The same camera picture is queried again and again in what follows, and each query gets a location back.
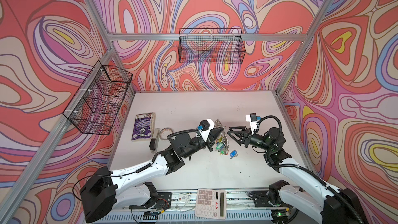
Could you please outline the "round keyring disc with keys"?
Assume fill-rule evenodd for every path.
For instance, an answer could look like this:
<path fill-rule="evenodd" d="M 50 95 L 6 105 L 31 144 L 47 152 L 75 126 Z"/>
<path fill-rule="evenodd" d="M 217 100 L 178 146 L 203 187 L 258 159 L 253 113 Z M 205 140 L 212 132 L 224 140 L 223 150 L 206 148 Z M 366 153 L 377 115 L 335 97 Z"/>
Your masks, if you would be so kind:
<path fill-rule="evenodd" d="M 229 154 L 229 143 L 227 139 L 227 135 L 225 133 L 225 126 L 220 122 L 219 119 L 215 121 L 215 127 L 223 127 L 224 130 L 220 133 L 216 140 L 216 151 L 219 152 L 220 155 L 228 155 Z"/>

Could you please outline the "blue tag key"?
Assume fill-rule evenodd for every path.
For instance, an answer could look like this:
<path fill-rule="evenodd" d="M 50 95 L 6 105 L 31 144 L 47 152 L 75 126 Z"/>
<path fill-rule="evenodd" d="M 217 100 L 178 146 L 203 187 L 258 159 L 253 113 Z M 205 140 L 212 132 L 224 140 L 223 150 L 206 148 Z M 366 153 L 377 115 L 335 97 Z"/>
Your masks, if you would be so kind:
<path fill-rule="evenodd" d="M 230 153 L 230 159 L 233 159 L 233 158 L 235 158 L 235 157 L 237 157 L 237 156 L 238 156 L 238 153 L 237 153 L 236 150 L 233 150 L 233 151 Z"/>

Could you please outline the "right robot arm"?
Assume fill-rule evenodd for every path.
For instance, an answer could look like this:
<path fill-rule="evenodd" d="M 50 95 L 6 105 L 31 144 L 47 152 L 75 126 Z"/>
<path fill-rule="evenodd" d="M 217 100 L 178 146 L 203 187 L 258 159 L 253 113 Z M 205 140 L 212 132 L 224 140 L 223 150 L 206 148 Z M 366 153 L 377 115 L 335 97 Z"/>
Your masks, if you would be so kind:
<path fill-rule="evenodd" d="M 269 185 L 270 205 L 293 206 L 319 224 L 368 223 L 359 197 L 352 190 L 326 182 L 284 150 L 286 139 L 279 118 L 250 114 L 246 120 L 249 127 L 230 127 L 228 136 L 240 146 L 258 148 L 270 168 L 300 186 L 297 190 L 284 180 Z"/>

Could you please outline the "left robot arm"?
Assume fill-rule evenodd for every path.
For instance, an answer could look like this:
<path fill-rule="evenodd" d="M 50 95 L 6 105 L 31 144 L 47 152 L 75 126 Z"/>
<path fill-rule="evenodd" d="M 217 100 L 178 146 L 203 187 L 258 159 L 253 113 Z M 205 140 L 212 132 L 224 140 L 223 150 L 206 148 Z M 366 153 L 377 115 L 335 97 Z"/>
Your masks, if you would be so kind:
<path fill-rule="evenodd" d="M 127 194 L 130 188 L 145 187 L 149 190 L 147 200 L 141 204 L 148 208 L 155 195 L 149 180 L 176 172 L 184 166 L 185 158 L 191 158 L 202 149 L 212 151 L 223 131 L 224 127 L 205 128 L 201 125 L 197 129 L 175 132 L 167 136 L 170 146 L 155 153 L 147 162 L 113 171 L 102 167 L 93 175 L 85 176 L 86 182 L 76 198 L 83 205 L 86 223 L 100 220 L 116 206 L 139 206 L 138 197 Z"/>

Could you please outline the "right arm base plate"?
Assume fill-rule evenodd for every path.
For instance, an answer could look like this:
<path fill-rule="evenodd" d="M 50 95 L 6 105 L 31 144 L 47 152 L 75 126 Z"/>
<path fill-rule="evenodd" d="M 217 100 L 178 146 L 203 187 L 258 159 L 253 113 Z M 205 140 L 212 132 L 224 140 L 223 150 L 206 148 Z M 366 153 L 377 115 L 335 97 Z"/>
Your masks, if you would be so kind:
<path fill-rule="evenodd" d="M 268 190 L 255 190 L 247 194 L 255 204 L 255 207 L 292 207 L 286 203 L 273 203 L 269 198 Z"/>

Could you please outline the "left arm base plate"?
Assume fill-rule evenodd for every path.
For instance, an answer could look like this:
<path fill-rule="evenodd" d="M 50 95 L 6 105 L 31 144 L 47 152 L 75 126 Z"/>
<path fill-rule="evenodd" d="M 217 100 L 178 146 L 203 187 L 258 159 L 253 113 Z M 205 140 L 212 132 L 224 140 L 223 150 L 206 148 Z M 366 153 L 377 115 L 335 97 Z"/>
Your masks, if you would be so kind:
<path fill-rule="evenodd" d="M 129 205 L 129 209 L 163 209 L 170 208 L 172 199 L 171 192 L 159 192 L 156 196 L 151 196 L 143 205 Z"/>

